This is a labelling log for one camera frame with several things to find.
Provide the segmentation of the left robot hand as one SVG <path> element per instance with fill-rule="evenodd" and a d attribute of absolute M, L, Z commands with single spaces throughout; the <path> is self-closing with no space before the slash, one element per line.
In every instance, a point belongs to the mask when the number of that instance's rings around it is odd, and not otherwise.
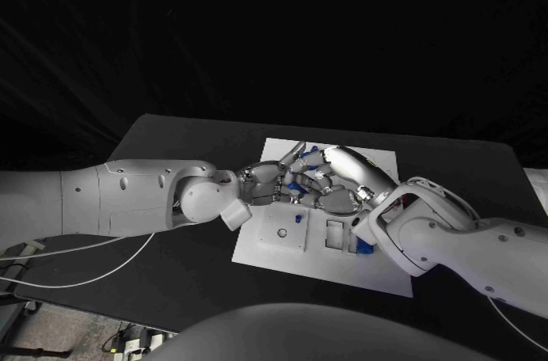
<path fill-rule="evenodd" d="M 249 206 L 294 203 L 283 178 L 289 174 L 289 165 L 298 160 L 304 149 L 305 142 L 301 141 L 279 160 L 260 161 L 236 172 L 239 199 Z"/>

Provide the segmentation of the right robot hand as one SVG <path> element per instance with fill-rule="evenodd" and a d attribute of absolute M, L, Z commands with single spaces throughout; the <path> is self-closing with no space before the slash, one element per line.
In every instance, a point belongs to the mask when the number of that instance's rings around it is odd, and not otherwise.
<path fill-rule="evenodd" d="M 302 153 L 288 171 L 283 184 L 294 204 L 332 216 L 376 208 L 397 186 L 366 156 L 344 146 Z"/>

